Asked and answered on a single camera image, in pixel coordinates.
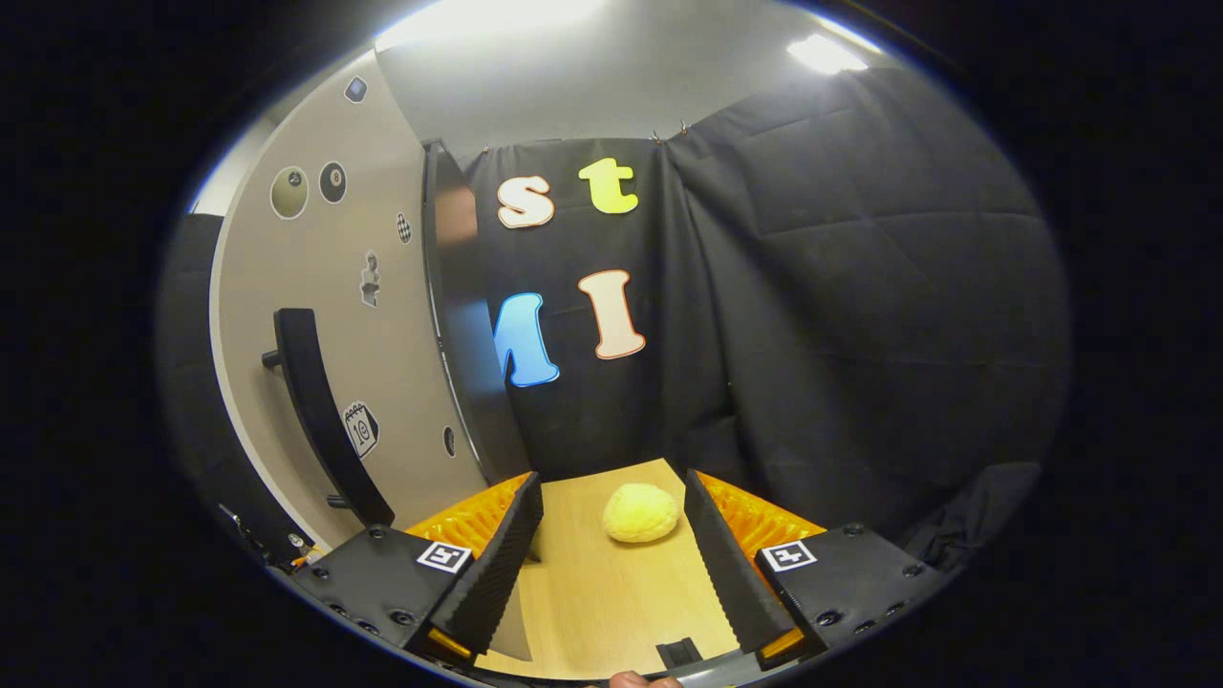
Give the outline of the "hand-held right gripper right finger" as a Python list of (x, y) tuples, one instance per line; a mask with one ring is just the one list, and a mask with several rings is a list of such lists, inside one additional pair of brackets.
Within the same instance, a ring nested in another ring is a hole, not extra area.
[(740, 653), (764, 670), (848, 653), (947, 585), (863, 524), (819, 527), (700, 470), (684, 513)]

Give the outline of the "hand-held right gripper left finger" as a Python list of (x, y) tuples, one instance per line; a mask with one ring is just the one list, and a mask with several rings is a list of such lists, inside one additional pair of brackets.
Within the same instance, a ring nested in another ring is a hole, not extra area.
[(471, 662), (501, 627), (543, 514), (539, 474), (523, 473), (406, 530), (367, 527), (291, 580), (400, 650)]

